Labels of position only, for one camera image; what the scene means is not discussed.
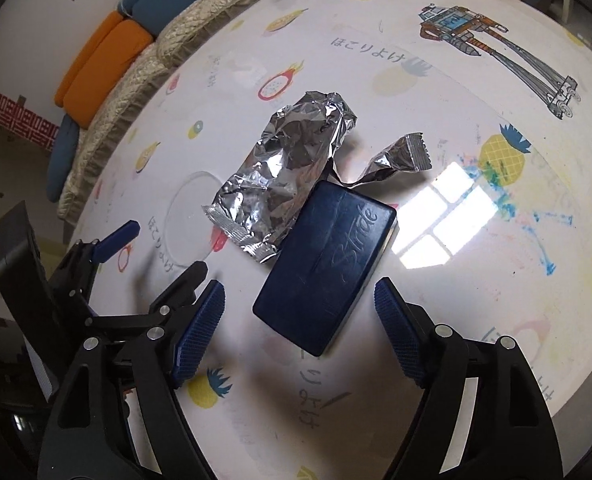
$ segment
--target metal screw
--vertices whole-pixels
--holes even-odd
[[[512,348],[514,348],[516,346],[516,341],[514,341],[508,335],[504,335],[504,336],[502,336],[502,338],[500,338],[500,344],[504,348],[507,348],[508,350],[511,350]]]
[[[147,337],[149,337],[152,341],[156,341],[156,339],[160,339],[164,335],[165,331],[159,326],[153,326],[147,330]]]
[[[97,346],[98,339],[96,339],[95,337],[88,337],[87,339],[85,339],[85,342],[83,343],[83,348],[85,350],[93,350]]]
[[[436,325],[436,328],[434,329],[434,331],[440,336],[440,337],[451,337],[452,334],[454,333],[454,330],[452,330],[450,327],[448,327],[447,325]]]

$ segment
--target blue plastic case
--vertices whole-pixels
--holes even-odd
[[[308,353],[331,343],[369,279],[396,210],[328,181],[303,206],[253,312]]]

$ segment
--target blue crayon scribble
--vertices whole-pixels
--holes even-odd
[[[545,247],[543,247],[542,243],[540,243],[540,240],[538,239],[538,235],[536,234],[536,231],[534,231],[533,227],[529,227],[528,225],[522,226],[522,229],[525,232],[531,234],[534,237],[534,240],[536,240],[536,243],[538,244],[538,248],[540,249],[540,262],[545,267],[545,272],[547,272],[547,275],[551,276],[552,273],[554,272],[554,270],[556,270],[556,264],[554,264],[550,260],[550,258],[547,256],[547,253],[545,251]]]
[[[464,164],[465,160],[463,157],[460,158],[461,163]],[[498,198],[494,200],[498,212],[503,220],[509,221],[516,216],[516,206],[511,202],[511,196],[506,192],[505,188],[500,185],[500,178],[498,173],[490,163],[488,162],[485,169],[481,170],[476,165],[476,160],[473,160],[474,164],[463,165],[463,170],[467,173],[471,180],[478,180],[481,176],[485,177],[485,180],[489,184],[489,187],[498,193]]]
[[[534,211],[534,220],[540,222],[540,218],[551,218],[565,225],[572,225],[574,222],[573,215],[563,215],[561,213],[536,212]]]
[[[494,200],[501,218],[505,221],[511,220],[516,216],[516,206],[509,202],[510,198],[508,193],[503,191],[500,198]]]

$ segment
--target pineapple print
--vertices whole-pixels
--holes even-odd
[[[136,173],[140,173],[142,170],[145,169],[145,166],[150,161],[151,156],[154,154],[159,144],[160,142],[154,142],[153,144],[149,145],[144,150],[142,150],[140,157],[136,161]]]
[[[431,67],[429,63],[417,57],[406,59],[375,75],[372,80],[372,89],[376,95],[383,97],[403,94],[420,78],[426,77]]]
[[[266,32],[276,32],[276,30],[281,30],[283,27],[287,27],[293,20],[298,18],[302,13],[304,13],[307,9],[300,9],[294,10],[285,16],[281,16],[277,20],[273,20],[267,28],[265,29]]]
[[[478,168],[492,186],[515,183],[524,166],[525,156],[510,145],[504,134],[489,137],[480,150]]]
[[[298,480],[318,480],[316,473],[303,465],[300,466],[300,469],[296,473],[296,478]]]
[[[134,140],[134,137],[136,137],[136,134],[138,133],[138,128],[132,128],[132,130],[127,134],[127,143],[131,144],[132,140]]]
[[[187,391],[196,406],[207,409],[211,408],[218,398],[223,398],[231,390],[231,384],[223,386],[229,377],[224,377],[222,368],[211,370],[207,368],[207,373],[194,377],[187,383]]]

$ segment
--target foil snack wrapper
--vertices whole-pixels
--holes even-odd
[[[208,218],[257,262],[278,252],[314,184],[356,115],[337,93],[307,92],[274,113],[238,171],[218,190]],[[399,171],[431,168],[422,134],[401,137],[376,155],[361,177],[345,187],[385,180]]]

